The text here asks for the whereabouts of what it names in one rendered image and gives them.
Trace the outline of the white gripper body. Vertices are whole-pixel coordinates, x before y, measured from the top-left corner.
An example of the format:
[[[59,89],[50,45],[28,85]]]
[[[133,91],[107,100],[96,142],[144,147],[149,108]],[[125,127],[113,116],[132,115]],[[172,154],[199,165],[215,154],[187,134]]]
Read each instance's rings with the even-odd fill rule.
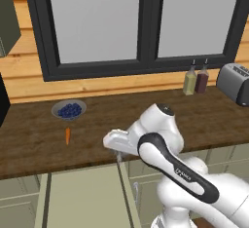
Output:
[[[103,138],[103,145],[125,154],[137,156],[139,137],[133,131],[111,130]]]

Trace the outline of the pale green open drawer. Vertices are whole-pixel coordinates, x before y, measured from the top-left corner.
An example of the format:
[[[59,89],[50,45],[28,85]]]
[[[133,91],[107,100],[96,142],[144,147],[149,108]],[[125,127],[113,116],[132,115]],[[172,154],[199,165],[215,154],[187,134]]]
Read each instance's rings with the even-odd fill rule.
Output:
[[[43,174],[34,228],[142,228],[125,165]]]

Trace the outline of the pale green cupboard door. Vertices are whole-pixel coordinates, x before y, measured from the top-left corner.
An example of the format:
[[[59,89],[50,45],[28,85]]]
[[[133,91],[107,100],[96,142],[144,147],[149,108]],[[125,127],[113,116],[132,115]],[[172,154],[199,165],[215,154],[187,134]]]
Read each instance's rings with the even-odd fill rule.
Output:
[[[157,195],[157,186],[160,179],[161,176],[158,174],[144,177],[132,177],[129,180],[133,198],[135,197],[133,183],[135,181],[139,183],[138,203],[136,207],[142,228],[150,228],[153,220],[162,211],[162,203]]]

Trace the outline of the blueberries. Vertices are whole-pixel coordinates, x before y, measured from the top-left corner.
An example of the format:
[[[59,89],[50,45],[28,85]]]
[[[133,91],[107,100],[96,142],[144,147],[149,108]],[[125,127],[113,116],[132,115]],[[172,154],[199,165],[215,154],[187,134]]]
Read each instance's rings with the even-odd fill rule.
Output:
[[[57,111],[57,114],[62,118],[73,118],[80,115],[82,107],[78,103],[68,103]]]

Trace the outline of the grey bowl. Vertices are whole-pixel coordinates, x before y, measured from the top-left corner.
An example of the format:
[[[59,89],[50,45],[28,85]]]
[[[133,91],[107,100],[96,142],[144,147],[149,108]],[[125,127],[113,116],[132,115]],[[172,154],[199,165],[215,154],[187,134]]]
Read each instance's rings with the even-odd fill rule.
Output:
[[[73,118],[62,118],[60,117],[58,114],[57,114],[57,111],[59,109],[61,109],[62,107],[64,107],[66,104],[68,103],[78,103],[81,107],[82,107],[82,112],[80,115],[76,116],[76,117],[73,117]],[[82,114],[84,114],[87,110],[87,105],[82,101],[82,100],[78,100],[78,99],[67,99],[67,100],[62,100],[58,103],[56,103],[53,107],[52,107],[52,114],[58,118],[58,119],[61,119],[61,120],[64,120],[64,121],[74,121],[76,119],[78,119]]]

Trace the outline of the olive oil bottle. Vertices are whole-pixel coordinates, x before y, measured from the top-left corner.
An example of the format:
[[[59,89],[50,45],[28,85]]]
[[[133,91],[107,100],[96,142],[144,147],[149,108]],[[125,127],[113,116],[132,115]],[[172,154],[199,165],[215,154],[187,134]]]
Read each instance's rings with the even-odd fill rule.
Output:
[[[183,93],[185,95],[192,95],[195,91],[196,86],[196,62],[193,61],[190,70],[185,75]]]

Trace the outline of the dark red vinegar bottle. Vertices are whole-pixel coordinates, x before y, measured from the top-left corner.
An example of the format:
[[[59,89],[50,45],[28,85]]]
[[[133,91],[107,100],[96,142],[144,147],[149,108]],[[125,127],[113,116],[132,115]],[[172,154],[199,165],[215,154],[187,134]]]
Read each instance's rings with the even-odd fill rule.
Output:
[[[206,91],[206,86],[209,78],[207,67],[208,67],[208,60],[204,62],[202,69],[197,73],[196,87],[195,87],[195,91],[197,94],[204,94]]]

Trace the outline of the black appliance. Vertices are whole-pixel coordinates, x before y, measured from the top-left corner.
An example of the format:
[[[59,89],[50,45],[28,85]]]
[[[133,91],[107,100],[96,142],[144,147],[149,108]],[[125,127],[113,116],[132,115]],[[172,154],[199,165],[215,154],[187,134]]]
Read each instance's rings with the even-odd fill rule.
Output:
[[[11,106],[4,80],[0,74],[0,127],[4,123],[5,117],[8,113],[8,110]]]

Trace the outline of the black framed window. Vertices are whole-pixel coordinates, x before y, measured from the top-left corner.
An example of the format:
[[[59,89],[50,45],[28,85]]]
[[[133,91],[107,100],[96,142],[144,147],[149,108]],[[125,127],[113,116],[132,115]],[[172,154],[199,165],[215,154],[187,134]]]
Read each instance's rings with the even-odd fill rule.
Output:
[[[249,0],[27,0],[45,81],[220,68]]]

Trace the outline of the silver toaster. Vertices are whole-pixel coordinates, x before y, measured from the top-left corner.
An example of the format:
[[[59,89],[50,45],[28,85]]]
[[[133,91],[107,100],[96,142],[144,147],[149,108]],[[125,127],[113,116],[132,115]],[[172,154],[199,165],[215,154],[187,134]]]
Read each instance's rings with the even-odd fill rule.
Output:
[[[249,106],[249,69],[227,63],[219,71],[216,87],[240,106]]]

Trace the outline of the dark green wall cupboard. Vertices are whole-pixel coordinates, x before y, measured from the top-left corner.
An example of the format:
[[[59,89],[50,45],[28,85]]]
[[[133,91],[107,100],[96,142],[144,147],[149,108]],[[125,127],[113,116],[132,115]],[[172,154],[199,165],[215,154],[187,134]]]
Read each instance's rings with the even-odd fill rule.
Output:
[[[0,57],[9,54],[20,36],[14,1],[0,0]]]

